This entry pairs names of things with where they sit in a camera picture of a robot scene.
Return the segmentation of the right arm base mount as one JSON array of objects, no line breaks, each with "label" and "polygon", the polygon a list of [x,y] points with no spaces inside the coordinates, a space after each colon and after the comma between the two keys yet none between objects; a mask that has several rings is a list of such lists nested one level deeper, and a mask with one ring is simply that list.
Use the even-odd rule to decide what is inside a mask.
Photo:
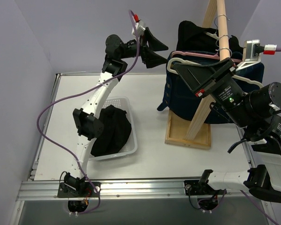
[{"label": "right arm base mount", "polygon": [[[188,196],[190,205],[195,210],[200,210],[202,213],[209,214],[211,214],[220,205],[220,202],[227,194],[226,189],[213,189],[208,184],[211,173],[213,173],[213,170],[208,169],[203,172],[199,179],[184,181],[185,195]],[[197,198],[197,205],[195,206],[191,200],[192,196],[204,197]]]}]

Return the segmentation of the pink hanger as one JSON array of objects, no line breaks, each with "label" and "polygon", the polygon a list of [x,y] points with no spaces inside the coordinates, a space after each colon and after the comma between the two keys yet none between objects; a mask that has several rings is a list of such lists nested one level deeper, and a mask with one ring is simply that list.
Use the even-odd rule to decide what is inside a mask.
[{"label": "pink hanger", "polygon": [[220,59],[220,56],[217,55],[217,54],[204,54],[204,53],[197,53],[197,52],[173,51],[171,53],[171,57],[173,58],[174,55],[193,56],[193,57],[215,59],[215,60],[219,60]]}]

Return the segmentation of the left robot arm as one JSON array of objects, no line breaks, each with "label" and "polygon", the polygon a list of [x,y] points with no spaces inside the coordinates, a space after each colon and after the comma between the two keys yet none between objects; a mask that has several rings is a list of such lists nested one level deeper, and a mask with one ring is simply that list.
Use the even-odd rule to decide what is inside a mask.
[{"label": "left robot arm", "polygon": [[128,71],[124,59],[141,58],[147,68],[154,68],[167,62],[157,52],[166,51],[168,47],[156,39],[149,30],[145,30],[127,43],[124,43],[119,36],[112,34],[107,37],[105,45],[106,56],[97,82],[98,87],[80,109],[73,111],[79,142],[74,153],[76,162],[64,178],[64,183],[73,196],[81,196],[87,189],[86,167],[94,142],[100,137],[104,141],[112,137],[106,132],[113,125],[107,126],[99,118],[112,89]]}]

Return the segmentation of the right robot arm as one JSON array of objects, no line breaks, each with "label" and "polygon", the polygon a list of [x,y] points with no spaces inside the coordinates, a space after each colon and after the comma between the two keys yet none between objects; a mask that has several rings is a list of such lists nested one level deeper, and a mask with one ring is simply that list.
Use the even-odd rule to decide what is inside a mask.
[{"label": "right robot arm", "polygon": [[281,203],[281,83],[262,85],[264,65],[260,54],[274,54],[275,45],[262,46],[258,40],[240,47],[229,39],[232,58],[219,62],[213,28],[189,21],[178,28],[177,48],[168,57],[162,103],[178,117],[192,121],[201,97],[211,96],[207,124],[233,123],[244,129],[242,143],[248,143],[262,158],[262,164],[249,169],[246,187],[256,198]]}]

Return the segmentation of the black skirt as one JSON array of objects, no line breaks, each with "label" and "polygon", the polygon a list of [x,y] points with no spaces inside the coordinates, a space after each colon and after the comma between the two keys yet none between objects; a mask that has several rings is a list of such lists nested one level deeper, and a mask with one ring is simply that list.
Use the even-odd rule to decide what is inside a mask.
[{"label": "black skirt", "polygon": [[126,114],[125,110],[113,105],[101,110],[99,120],[103,123],[104,129],[92,146],[92,156],[116,154],[124,147],[132,131],[132,125]]}]

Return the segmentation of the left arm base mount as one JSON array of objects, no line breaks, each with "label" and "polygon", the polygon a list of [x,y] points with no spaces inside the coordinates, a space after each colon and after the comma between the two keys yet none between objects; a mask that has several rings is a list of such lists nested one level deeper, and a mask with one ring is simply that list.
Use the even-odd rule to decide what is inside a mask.
[{"label": "left arm base mount", "polygon": [[65,181],[59,183],[58,198],[68,199],[66,208],[72,214],[87,212],[91,198],[100,197],[101,183],[94,182],[94,187],[86,181]]}]

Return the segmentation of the blue denim skirt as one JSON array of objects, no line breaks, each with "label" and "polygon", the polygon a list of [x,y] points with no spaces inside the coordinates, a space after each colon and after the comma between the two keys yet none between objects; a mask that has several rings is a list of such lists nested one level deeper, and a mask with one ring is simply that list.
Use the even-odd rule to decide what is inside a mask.
[{"label": "blue denim skirt", "polygon": [[[214,64],[219,61],[219,59],[209,59],[190,55],[174,54],[171,52],[168,56],[168,60],[171,58],[181,58],[184,60],[192,61],[195,63],[208,65]],[[240,52],[233,52],[232,58],[240,60],[242,54]],[[236,75],[254,80],[257,82],[263,82],[265,66],[263,63],[258,63],[253,66],[247,67],[236,72]],[[255,84],[249,84],[238,79],[234,79],[236,83],[242,88],[246,93],[254,90],[258,90],[259,86]],[[172,112],[174,112],[178,117],[191,121],[194,114],[200,104],[201,99],[197,98],[187,87],[184,81],[179,77],[179,75],[171,73],[167,70],[166,64],[166,84],[164,88],[162,103],[158,106],[158,111],[163,111],[168,107]],[[226,124],[234,123],[226,114],[226,112],[216,104],[216,110],[212,110],[205,120],[207,124]]]}]

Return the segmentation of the cream white hanger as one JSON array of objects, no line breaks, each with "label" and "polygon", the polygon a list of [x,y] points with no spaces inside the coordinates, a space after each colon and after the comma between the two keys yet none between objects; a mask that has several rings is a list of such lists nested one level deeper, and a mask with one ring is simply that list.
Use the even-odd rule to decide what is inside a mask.
[{"label": "cream white hanger", "polygon": [[[189,60],[183,60],[181,58],[172,58],[168,61],[168,64],[166,66],[166,70],[168,72],[171,72],[171,73],[174,73],[174,74],[178,74],[174,69],[173,69],[173,65],[174,65],[174,62],[179,62],[179,63],[182,63],[182,64],[186,64],[186,65],[200,65],[199,63],[196,63],[196,62],[193,62],[193,61],[189,61]],[[233,75],[232,78],[234,79],[237,79],[237,80],[240,80],[240,81],[243,81],[243,82],[246,82],[248,84],[254,84],[254,85],[257,85],[259,88],[262,88],[264,87],[263,84],[261,82],[258,82],[258,81],[255,81],[255,80],[251,80],[249,78],[245,78],[245,77],[242,77],[242,76],[238,76],[238,75]]]}]

